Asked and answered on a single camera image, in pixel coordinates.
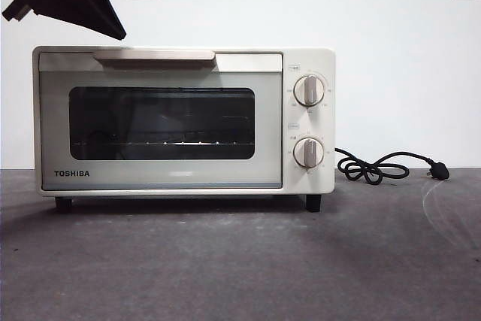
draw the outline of oven foot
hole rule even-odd
[[[55,209],[58,213],[70,213],[72,211],[72,198],[55,197]]]
[[[312,213],[321,211],[322,195],[306,195],[306,210]]]

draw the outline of control knob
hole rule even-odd
[[[301,139],[294,147],[295,161],[305,168],[315,168],[322,162],[324,148],[314,138]]]
[[[294,86],[294,97],[305,107],[313,107],[324,97],[324,85],[315,75],[302,77]]]

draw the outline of toaster oven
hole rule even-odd
[[[38,191],[77,197],[334,189],[334,53],[38,47]]]

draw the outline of power cord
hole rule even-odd
[[[384,163],[387,159],[396,156],[408,156],[427,162],[431,166],[431,169],[429,170],[430,174],[436,180],[447,180],[449,178],[449,171],[444,163],[435,162],[428,157],[420,156],[419,154],[411,152],[390,153],[387,156],[378,159],[375,163],[368,163],[366,161],[363,161],[362,159],[359,159],[353,154],[340,148],[336,148],[336,152],[342,153],[346,156],[346,158],[343,158],[339,161],[339,163],[337,164],[337,168],[339,169],[339,171],[344,173],[348,180],[358,180],[359,178],[364,176],[366,182],[373,186],[381,184],[384,178],[400,180],[409,176],[408,167],[404,165],[399,165],[397,163]],[[392,174],[383,171],[381,168],[396,168],[401,170],[402,173]]]

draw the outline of white knob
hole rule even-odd
[[[304,138],[295,145],[294,158],[302,167],[315,168],[324,158],[324,148],[318,140]]]
[[[312,107],[324,97],[324,85],[315,75],[302,77],[294,86],[294,97],[305,107]]]

